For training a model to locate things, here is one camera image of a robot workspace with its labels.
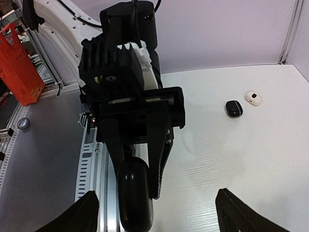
screw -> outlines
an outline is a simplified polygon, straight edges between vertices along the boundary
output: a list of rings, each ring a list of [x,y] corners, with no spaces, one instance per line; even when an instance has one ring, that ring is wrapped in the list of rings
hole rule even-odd
[[[117,79],[117,77],[115,76],[108,76],[105,78],[107,81],[115,81]]]

orange bag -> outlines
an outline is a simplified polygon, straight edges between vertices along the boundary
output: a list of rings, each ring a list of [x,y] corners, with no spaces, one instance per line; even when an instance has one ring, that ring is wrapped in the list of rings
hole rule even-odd
[[[11,34],[3,32],[11,29]],[[22,106],[37,102],[45,84],[29,59],[16,31],[8,24],[0,32],[0,77]]]

white wall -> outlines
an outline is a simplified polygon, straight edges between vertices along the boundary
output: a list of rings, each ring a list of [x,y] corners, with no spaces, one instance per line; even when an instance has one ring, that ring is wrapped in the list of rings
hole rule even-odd
[[[309,80],[309,2],[305,1],[300,25],[288,63],[293,64]]]
[[[72,0],[99,20],[119,0]],[[156,14],[163,73],[277,63],[294,0],[162,0]]]

blue circular object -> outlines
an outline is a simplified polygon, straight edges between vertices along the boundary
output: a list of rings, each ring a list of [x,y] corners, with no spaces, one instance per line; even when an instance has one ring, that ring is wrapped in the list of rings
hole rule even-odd
[[[24,117],[22,118],[21,120],[18,121],[17,123],[17,127],[20,129],[20,130],[24,130],[24,129],[27,129],[30,125],[30,120],[29,118],[27,117]]]

white tabletop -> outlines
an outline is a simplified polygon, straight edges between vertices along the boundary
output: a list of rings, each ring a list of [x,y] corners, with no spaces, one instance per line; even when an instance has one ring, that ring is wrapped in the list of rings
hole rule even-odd
[[[154,201],[152,232],[218,231],[215,197],[232,191],[257,213],[292,232],[309,228],[309,83],[292,65],[246,66],[165,74],[180,86],[186,126]],[[254,107],[248,90],[261,95]],[[239,119],[224,106],[237,100]]]

